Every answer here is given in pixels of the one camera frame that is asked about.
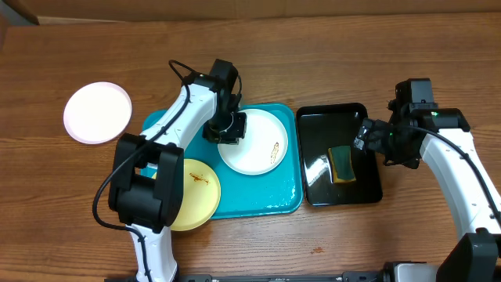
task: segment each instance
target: sponge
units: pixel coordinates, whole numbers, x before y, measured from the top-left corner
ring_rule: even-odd
[[[330,169],[334,183],[352,183],[356,181],[351,167],[351,147],[336,146],[328,149]]]

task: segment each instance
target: tray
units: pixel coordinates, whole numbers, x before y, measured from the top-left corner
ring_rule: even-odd
[[[303,184],[308,203],[314,206],[366,204],[381,200],[383,191],[373,151],[353,148],[367,110],[360,103],[302,107],[297,111]],[[327,150],[351,146],[356,181],[333,183]]]
[[[243,109],[261,109],[274,114],[287,130],[289,145],[283,161],[263,175],[243,175],[233,171],[221,159],[218,145],[202,138],[202,129],[186,148],[185,158],[191,158],[214,169],[221,183],[221,201],[212,219],[231,219],[257,215],[276,215],[297,210],[303,201],[301,169],[293,111],[281,103],[248,105]],[[157,122],[165,110],[152,113],[143,123],[147,129]],[[145,168],[142,175],[155,172]]]

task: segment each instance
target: black tray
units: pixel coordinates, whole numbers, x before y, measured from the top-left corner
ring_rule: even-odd
[[[367,109],[360,103],[302,107],[296,113],[301,173],[308,203],[314,206],[375,203],[383,197],[373,151],[353,147]],[[327,150],[351,147],[356,181],[334,184]]]

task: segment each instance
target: blue tray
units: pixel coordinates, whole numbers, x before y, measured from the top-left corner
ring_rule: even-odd
[[[202,138],[200,129],[186,148],[185,158],[191,158],[214,169],[221,183],[221,201],[212,219],[231,219],[257,215],[291,213],[303,201],[300,159],[297,147],[296,122],[292,110],[281,103],[249,105],[244,109],[266,110],[275,115],[287,130],[289,145],[282,162],[263,175],[243,175],[233,171],[221,159],[218,145]],[[145,130],[165,113],[152,113],[143,123]],[[142,175],[153,176],[155,169],[145,168]]]

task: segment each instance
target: plate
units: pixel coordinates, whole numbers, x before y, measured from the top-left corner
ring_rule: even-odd
[[[285,157],[287,131],[282,122],[265,110],[246,109],[245,137],[237,145],[218,144],[222,160],[244,175],[260,175],[273,170]]]
[[[99,144],[123,132],[131,115],[131,99],[122,87],[110,82],[95,82],[72,95],[64,108],[63,122],[73,139]]]
[[[173,231],[187,231],[204,224],[218,208],[221,184],[216,173],[201,161],[185,159],[184,194]]]

